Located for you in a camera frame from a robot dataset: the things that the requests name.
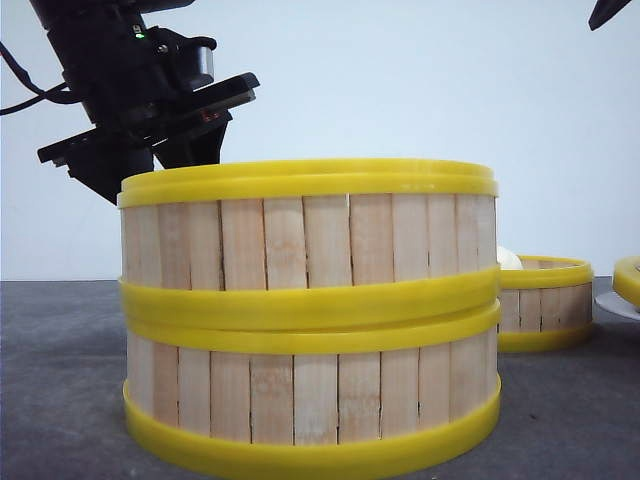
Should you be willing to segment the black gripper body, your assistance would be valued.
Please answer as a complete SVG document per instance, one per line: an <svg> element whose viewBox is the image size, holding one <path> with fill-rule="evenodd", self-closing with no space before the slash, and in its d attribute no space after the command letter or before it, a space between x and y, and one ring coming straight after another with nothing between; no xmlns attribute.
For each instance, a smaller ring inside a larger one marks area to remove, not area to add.
<svg viewBox="0 0 640 480"><path fill-rule="evenodd" d="M139 14L60 14L47 37L94 127L131 125L213 82L215 39L147 27Z"/></svg>

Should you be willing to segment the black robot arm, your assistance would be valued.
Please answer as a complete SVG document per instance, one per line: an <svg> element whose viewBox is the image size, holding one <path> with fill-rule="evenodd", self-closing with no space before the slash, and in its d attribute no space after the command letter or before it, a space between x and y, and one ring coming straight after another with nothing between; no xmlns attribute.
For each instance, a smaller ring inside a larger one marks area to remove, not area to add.
<svg viewBox="0 0 640 480"><path fill-rule="evenodd" d="M231 116L179 109L213 82L214 39L147 27L143 14L181 1L35 1L71 97L93 129L39 150L41 162L115 202L124 179L166 168L217 164Z"/></svg>

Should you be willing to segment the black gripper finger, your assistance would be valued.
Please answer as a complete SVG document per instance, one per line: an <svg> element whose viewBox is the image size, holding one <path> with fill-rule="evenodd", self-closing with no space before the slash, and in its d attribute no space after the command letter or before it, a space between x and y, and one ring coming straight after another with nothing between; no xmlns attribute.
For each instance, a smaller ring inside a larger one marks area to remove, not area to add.
<svg viewBox="0 0 640 480"><path fill-rule="evenodd" d="M225 119L214 119L169 137L153 146L152 152L164 169L219 164L227 124Z"/></svg>
<svg viewBox="0 0 640 480"><path fill-rule="evenodd" d="M631 0L597 0L588 19L588 26L595 31L625 8Z"/></svg>

